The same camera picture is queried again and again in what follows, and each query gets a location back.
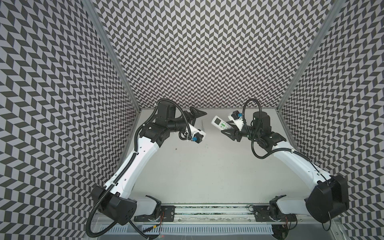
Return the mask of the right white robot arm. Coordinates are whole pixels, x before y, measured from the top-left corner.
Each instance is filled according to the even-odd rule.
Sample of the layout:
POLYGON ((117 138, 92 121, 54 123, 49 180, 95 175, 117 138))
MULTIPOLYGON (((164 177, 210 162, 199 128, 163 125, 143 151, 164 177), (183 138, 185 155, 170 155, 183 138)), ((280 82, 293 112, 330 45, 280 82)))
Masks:
POLYGON ((260 102, 247 100, 241 111, 234 111, 225 122, 214 117, 212 125, 232 141, 251 141, 251 151, 259 159, 274 156, 290 168, 309 188, 305 197, 280 195, 269 202, 267 213, 271 221, 279 222, 289 215, 311 216, 327 223, 350 208, 348 181, 341 175, 331 175, 316 166, 310 158, 298 152, 281 134, 272 130, 270 116, 260 102))

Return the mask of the white remote with green buttons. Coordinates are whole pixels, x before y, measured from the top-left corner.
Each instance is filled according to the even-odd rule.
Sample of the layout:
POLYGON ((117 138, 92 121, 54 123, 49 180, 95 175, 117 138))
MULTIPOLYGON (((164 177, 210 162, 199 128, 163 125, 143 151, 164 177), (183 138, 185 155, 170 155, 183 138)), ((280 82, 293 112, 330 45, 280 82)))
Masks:
POLYGON ((215 116, 213 118, 211 124, 216 128, 218 128, 220 131, 233 129, 233 127, 230 124, 228 124, 218 116, 215 116))

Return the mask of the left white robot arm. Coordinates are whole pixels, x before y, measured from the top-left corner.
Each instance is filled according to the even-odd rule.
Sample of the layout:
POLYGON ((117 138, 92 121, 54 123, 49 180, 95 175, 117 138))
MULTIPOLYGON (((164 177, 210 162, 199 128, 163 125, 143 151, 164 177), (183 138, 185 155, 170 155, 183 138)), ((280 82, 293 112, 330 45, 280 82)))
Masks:
POLYGON ((149 118, 134 134, 134 148, 114 175, 91 192, 94 206, 86 222, 89 238, 106 234, 116 224, 130 224, 142 237, 151 239, 141 231, 133 219, 144 217, 162 223, 162 202, 152 196, 133 197, 132 190, 138 177, 171 133, 178 133, 180 140, 201 143, 206 133, 195 127, 196 119, 207 113, 190 107, 188 111, 169 99, 160 99, 149 118))

